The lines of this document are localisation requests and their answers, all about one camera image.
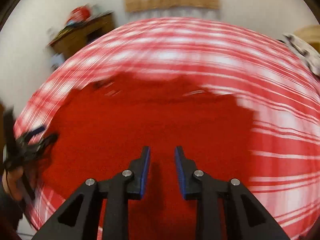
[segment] red cloth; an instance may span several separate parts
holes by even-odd
[[[251,126],[252,111],[231,95],[213,95],[184,78],[146,82],[121,74],[70,92],[48,129],[60,137],[43,179],[67,198],[87,178],[125,170],[148,145],[146,195],[129,202],[130,239],[191,240],[196,203],[179,192],[175,146],[213,177],[246,184]]]

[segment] person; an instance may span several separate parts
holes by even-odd
[[[17,181],[22,177],[24,169],[18,167],[13,171],[4,171],[0,185],[0,213],[17,230],[22,219],[23,208],[20,207],[23,196],[17,187]]]

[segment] black sleeve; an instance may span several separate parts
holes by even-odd
[[[17,230],[19,220],[22,219],[22,210],[18,202],[13,200],[3,188],[0,182],[0,212],[9,221],[12,227]]]

